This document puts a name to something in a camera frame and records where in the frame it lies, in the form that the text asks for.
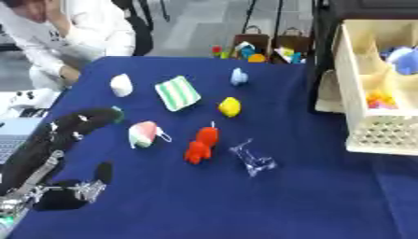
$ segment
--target transparent object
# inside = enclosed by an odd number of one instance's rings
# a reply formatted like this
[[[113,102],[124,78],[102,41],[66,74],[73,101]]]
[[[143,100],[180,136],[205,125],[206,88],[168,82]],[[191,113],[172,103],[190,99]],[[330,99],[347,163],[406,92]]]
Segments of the transparent object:
[[[244,164],[250,176],[256,176],[259,172],[271,170],[277,166],[276,161],[272,157],[258,157],[255,151],[250,148],[253,139],[250,138],[246,142],[237,147],[230,148]]]

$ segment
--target pink and white toy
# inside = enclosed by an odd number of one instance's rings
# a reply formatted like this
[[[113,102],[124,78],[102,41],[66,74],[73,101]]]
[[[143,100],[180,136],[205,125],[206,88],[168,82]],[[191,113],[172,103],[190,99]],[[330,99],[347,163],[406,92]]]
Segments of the pink and white toy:
[[[153,121],[136,123],[129,129],[131,148],[136,146],[148,148],[154,142],[155,136],[161,137],[166,142],[172,142],[172,138]]]

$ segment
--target blue tablecloth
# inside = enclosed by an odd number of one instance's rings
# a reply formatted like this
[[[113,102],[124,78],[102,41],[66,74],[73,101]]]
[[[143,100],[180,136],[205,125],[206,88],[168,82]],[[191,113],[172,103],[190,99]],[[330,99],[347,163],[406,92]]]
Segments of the blue tablecloth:
[[[248,73],[249,85],[230,85],[235,67]],[[123,73],[134,94],[117,98],[109,81]],[[202,100],[172,113],[154,85],[178,75]],[[417,166],[411,159],[347,152],[343,116],[309,114],[304,81],[303,65],[188,58],[91,64],[49,118],[117,105],[127,120],[86,137],[58,178],[89,179],[99,162],[111,160],[114,182],[83,209],[31,212],[13,238],[418,238]],[[242,101],[237,118],[216,109],[228,96]],[[128,128],[142,120],[156,121],[173,143],[157,139],[151,148],[130,149]],[[213,159],[184,162],[188,142],[212,120],[221,133]],[[228,152],[247,138],[283,167],[250,178]]]

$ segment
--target small bag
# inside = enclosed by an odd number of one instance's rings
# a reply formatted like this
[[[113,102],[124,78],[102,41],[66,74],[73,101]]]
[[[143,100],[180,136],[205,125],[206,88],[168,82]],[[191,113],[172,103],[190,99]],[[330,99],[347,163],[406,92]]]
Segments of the small bag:
[[[250,29],[257,30],[256,34],[248,34],[247,31]],[[235,50],[235,47],[243,43],[244,41],[251,43],[256,47],[256,53],[262,54],[269,59],[270,56],[270,37],[261,33],[261,29],[256,25],[248,26],[245,29],[245,34],[235,35],[233,38],[232,48],[230,52],[230,57],[233,59],[242,59],[240,52]]]
[[[303,36],[303,32],[295,27],[287,28],[282,35],[277,36],[276,42],[272,40],[272,48],[287,48],[293,49],[294,52],[299,52],[301,56],[305,56],[309,50],[310,38]],[[272,51],[271,56],[272,63],[289,63],[280,54]]]

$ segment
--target toy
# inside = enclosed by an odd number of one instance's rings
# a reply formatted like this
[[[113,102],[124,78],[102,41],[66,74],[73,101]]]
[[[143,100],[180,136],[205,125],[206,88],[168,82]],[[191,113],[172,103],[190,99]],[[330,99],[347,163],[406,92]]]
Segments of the toy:
[[[368,93],[366,100],[368,102],[369,108],[397,108],[397,103],[395,102],[393,96],[380,90],[375,90]]]
[[[279,56],[282,57],[287,63],[291,63],[292,56],[295,54],[295,51],[290,48],[280,47],[274,50]]]
[[[136,123],[129,129],[131,148],[135,146],[148,148],[154,142],[155,136],[161,137],[166,142],[172,142],[172,138],[153,121]]]
[[[117,97],[125,97],[133,92],[133,85],[126,74],[113,77],[110,81],[110,87]]]
[[[219,45],[212,46],[212,55],[215,58],[221,58],[222,55],[222,47]]]
[[[401,75],[418,74],[418,49],[399,57],[395,66]]]
[[[185,153],[185,160],[192,164],[199,164],[202,159],[209,160],[212,157],[211,148],[219,139],[219,130],[212,122],[212,127],[204,127],[196,134],[196,141],[190,142]]]
[[[384,50],[383,52],[381,52],[381,56],[387,63],[394,63],[397,60],[399,60],[399,58],[411,52],[413,52],[412,48],[398,47],[398,48],[391,48],[388,50]]]
[[[123,113],[121,108],[113,105],[112,109],[119,113],[119,117],[115,119],[115,123],[121,123],[123,120],[125,120],[125,113]]]
[[[230,77],[230,83],[234,86],[239,86],[248,82],[248,75],[244,73],[241,68],[235,68]]]
[[[254,155],[255,151],[249,147],[253,139],[248,139],[245,143],[230,148],[230,152],[235,154],[244,164],[250,176],[256,176],[259,172],[271,170],[277,166],[272,157],[259,157]]]
[[[249,63],[265,63],[266,57],[262,54],[253,54],[248,58]]]
[[[232,118],[241,112],[241,103],[233,97],[228,97],[219,105],[218,109],[225,116]]]
[[[243,41],[241,44],[236,46],[235,50],[240,51],[241,57],[246,60],[250,58],[252,55],[256,54],[256,47],[253,44],[246,41]]]
[[[230,53],[229,52],[222,52],[220,53],[220,59],[225,60],[228,59],[230,57]]]
[[[300,63],[301,57],[302,55],[300,54],[300,52],[296,52],[295,54],[293,54],[290,63]]]
[[[183,76],[157,84],[155,90],[167,109],[173,112],[193,105],[201,99]]]

